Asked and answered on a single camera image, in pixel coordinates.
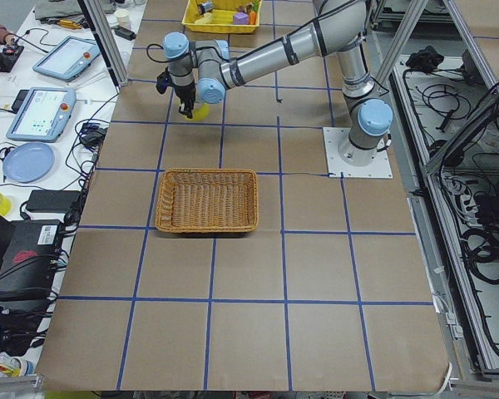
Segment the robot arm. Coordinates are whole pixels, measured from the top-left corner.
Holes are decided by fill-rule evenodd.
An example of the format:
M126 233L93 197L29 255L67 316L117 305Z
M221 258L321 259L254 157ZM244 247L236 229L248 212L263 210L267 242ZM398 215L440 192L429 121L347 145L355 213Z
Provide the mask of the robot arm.
M343 96L352 126L339 145L349 164L367 165L380 151L393 111L373 94L377 81L368 70L362 40L366 6L363 1L317 1L317 16L292 32L237 57L229 57L225 41L191 41L180 32L167 34L162 43L165 70L156 78L156 90L173 89L179 112L193 116L196 101L217 104L234 87L291 67L311 57L338 56Z

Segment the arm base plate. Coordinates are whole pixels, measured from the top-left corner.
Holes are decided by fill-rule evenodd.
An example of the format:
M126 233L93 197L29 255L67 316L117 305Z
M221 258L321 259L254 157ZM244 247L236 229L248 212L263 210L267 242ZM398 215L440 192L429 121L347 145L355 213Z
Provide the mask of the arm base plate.
M392 179L384 138L371 150L360 150L349 141L349 127L324 127L328 175L332 178Z

